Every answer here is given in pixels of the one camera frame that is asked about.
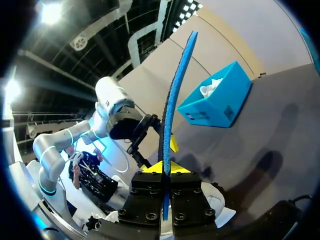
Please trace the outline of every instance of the screw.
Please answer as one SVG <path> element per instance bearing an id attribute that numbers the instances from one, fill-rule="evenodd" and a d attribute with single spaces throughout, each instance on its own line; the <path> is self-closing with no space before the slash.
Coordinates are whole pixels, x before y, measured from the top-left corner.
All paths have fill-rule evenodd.
<path id="1" fill-rule="evenodd" d="M 126 213 L 127 213 L 127 211 L 125 209 L 123 209 L 123 208 L 118 210 L 119 216 L 124 216 L 124 215 L 126 215 Z"/>
<path id="2" fill-rule="evenodd" d="M 212 208 L 209 208 L 207 210 L 205 210 L 205 215 L 209 216 L 209 217 L 212 217 L 216 214 L 216 211 Z"/>
<path id="3" fill-rule="evenodd" d="M 181 191 L 180 189 L 178 189 L 178 190 L 175 190 L 175 191 L 174 191 L 174 194 L 175 194 L 175 195 L 180 195 L 181 192 L 182 192 L 182 191 Z"/>
<path id="4" fill-rule="evenodd" d="M 183 221 L 183 220 L 185 220 L 185 218 L 186 218 L 186 216 L 182 212 L 180 212 L 177 215 L 175 215 L 174 219 L 177 221 Z"/>
<path id="5" fill-rule="evenodd" d="M 139 192 L 138 188 L 131 188 L 131 193 L 132 194 L 136 194 L 137 192 Z"/>
<path id="6" fill-rule="evenodd" d="M 151 194 L 151 195 L 157 195 L 158 192 L 159 192 L 158 190 L 151 190 L 151 191 L 150 191 L 150 194 Z"/>
<path id="7" fill-rule="evenodd" d="M 100 228 L 100 226 L 101 226 L 101 222 L 98 221 L 95 223 L 94 228 L 98 229 L 98 228 Z"/>
<path id="8" fill-rule="evenodd" d="M 202 192 L 202 190 L 201 190 L 201 188 L 196 188 L 196 189 L 193 190 L 193 192 L 194 192 L 195 194 L 199 194 L 199 193 Z"/>
<path id="9" fill-rule="evenodd" d="M 147 213 L 145 217 L 148 220 L 156 220 L 158 218 L 158 215 L 156 213 L 151 212 L 151 213 Z"/>

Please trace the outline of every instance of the black cable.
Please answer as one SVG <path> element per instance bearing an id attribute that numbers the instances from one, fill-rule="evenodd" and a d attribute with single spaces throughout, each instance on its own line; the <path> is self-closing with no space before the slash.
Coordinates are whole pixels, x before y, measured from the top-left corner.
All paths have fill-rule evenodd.
<path id="1" fill-rule="evenodd" d="M 298 196 L 297 198 L 293 199 L 292 202 L 295 204 L 296 202 L 303 200 L 303 199 L 313 199 L 314 197 L 311 195 L 302 195 Z"/>

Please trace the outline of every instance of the person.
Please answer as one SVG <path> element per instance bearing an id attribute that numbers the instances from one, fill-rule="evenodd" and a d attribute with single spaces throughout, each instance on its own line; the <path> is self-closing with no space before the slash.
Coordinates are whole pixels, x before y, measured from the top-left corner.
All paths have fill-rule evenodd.
<path id="1" fill-rule="evenodd" d="M 71 145 L 65 152 L 70 159 L 69 178 L 76 189 L 82 188 L 87 195 L 89 191 L 115 210 L 123 207 L 129 195 L 129 187 L 119 176 L 108 177 L 99 169 L 103 156 L 98 149 L 95 149 L 95 155 L 92 155 L 86 151 L 76 152 Z"/>

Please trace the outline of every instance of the equipment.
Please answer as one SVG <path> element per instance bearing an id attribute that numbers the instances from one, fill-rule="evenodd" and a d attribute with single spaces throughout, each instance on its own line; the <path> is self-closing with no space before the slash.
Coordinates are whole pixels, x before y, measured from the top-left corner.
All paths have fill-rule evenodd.
<path id="1" fill-rule="evenodd" d="M 110 136 L 113 140 L 129 139 L 127 149 L 137 162 L 138 167 L 151 167 L 151 164 L 139 153 L 139 144 L 147 135 L 149 127 L 160 133 L 160 119 L 156 115 L 142 116 L 134 101 L 125 90 L 111 77 L 103 77 L 96 84 L 98 102 L 89 121 L 52 134 L 40 134 L 33 142 L 33 151 L 42 168 L 39 173 L 39 185 L 43 192 L 54 195 L 58 178 L 64 169 L 65 161 L 59 151 L 73 145 L 79 138 L 85 144 Z"/>
<path id="2" fill-rule="evenodd" d="M 99 219 L 97 230 L 90 231 L 87 239 L 159 239 L 165 195 L 161 165 L 154 165 L 147 172 L 138 171 L 131 181 L 130 196 L 118 211 L 118 222 Z M 294 202 L 282 200 L 238 231 L 217 228 L 216 212 L 204 196 L 197 172 L 180 167 L 180 171 L 173 173 L 172 169 L 171 166 L 170 199 L 176 240 L 282 240 L 300 217 L 301 211 Z"/>

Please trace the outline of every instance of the yellow object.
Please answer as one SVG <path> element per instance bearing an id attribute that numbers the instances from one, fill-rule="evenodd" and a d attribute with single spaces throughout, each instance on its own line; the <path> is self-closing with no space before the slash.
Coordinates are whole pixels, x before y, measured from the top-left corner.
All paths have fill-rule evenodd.
<path id="1" fill-rule="evenodd" d="M 145 170 L 147 170 L 148 168 L 146 167 L 146 165 L 142 165 L 141 167 L 140 167 L 140 169 L 142 170 L 142 171 L 145 171 Z"/>
<path id="2" fill-rule="evenodd" d="M 159 161 L 157 164 L 155 164 L 155 165 L 143 170 L 143 172 L 144 173 L 156 172 L 156 173 L 161 174 L 162 173 L 162 164 L 163 164 L 163 161 Z M 191 173 L 189 170 L 187 170 L 184 167 L 176 164 L 174 161 L 170 161 L 170 164 L 171 164 L 171 173 L 172 174 L 175 174 L 176 172 Z"/>
<path id="3" fill-rule="evenodd" d="M 178 147 L 175 135 L 173 134 L 171 134 L 171 138 L 170 138 L 170 148 L 174 153 L 179 151 L 179 147 Z"/>

